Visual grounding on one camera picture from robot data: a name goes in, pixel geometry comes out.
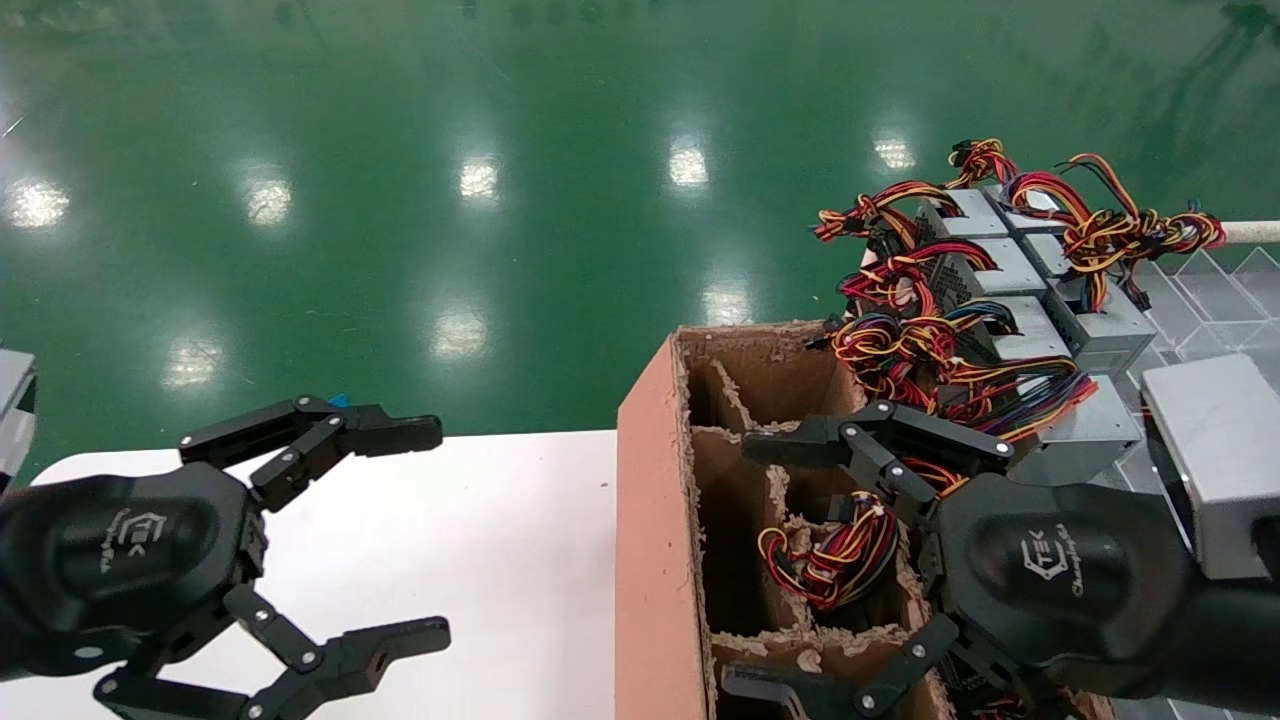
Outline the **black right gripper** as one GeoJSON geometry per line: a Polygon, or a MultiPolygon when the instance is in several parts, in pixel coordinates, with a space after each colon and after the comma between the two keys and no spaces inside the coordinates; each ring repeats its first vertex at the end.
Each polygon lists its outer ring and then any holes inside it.
{"type": "Polygon", "coordinates": [[[794,719],[887,719],[950,653],[1028,696],[1043,683],[1116,697],[1160,688],[1171,626],[1196,580],[1164,498],[983,474],[941,500],[910,461],[960,477],[1004,471],[1012,443],[884,401],[748,433],[742,452],[760,465],[838,468],[902,521],[924,521],[934,509],[929,588],[945,614],[860,685],[731,664],[719,676],[728,694],[777,703],[794,719]]]}

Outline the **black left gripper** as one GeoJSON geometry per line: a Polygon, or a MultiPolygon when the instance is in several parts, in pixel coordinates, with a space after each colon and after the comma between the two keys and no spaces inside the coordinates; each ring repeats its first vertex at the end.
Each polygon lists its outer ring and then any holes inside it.
{"type": "Polygon", "coordinates": [[[120,719],[306,719],[372,693],[394,661],[449,647],[440,616],[316,644],[250,587],[266,547],[250,489],[204,462],[12,492],[1,512],[3,679],[129,661],[95,689],[120,719]],[[165,680],[145,666],[186,661],[232,618],[285,666],[255,694],[165,680]]]}

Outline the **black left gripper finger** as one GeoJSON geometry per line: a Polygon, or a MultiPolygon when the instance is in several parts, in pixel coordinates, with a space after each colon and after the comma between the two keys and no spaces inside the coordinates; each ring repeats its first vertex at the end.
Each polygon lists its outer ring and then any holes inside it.
{"type": "Polygon", "coordinates": [[[261,510],[278,512],[349,455],[425,452],[443,439],[435,415],[393,418],[376,404],[339,407],[303,395],[191,433],[180,460],[223,470],[266,455],[250,493],[261,510]]]}

